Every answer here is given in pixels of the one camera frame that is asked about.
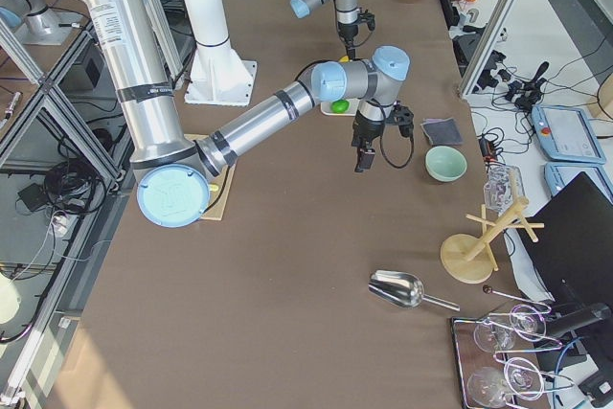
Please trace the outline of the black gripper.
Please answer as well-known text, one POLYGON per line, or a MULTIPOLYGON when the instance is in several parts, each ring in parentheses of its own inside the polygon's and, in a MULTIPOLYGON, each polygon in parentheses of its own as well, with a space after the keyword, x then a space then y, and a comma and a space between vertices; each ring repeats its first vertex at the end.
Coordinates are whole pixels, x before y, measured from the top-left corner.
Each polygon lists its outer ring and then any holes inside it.
POLYGON ((338 22, 336 24, 339 38, 345 43, 346 55, 349 59, 356 58, 354 39, 358 35, 359 26, 356 23, 345 24, 338 22))
POLYGON ((375 150, 370 148, 374 139, 384 131, 383 120, 371 120, 364 116, 355 116, 352 122, 351 146, 356 149, 355 172, 361 173, 369 169, 375 159, 375 150))

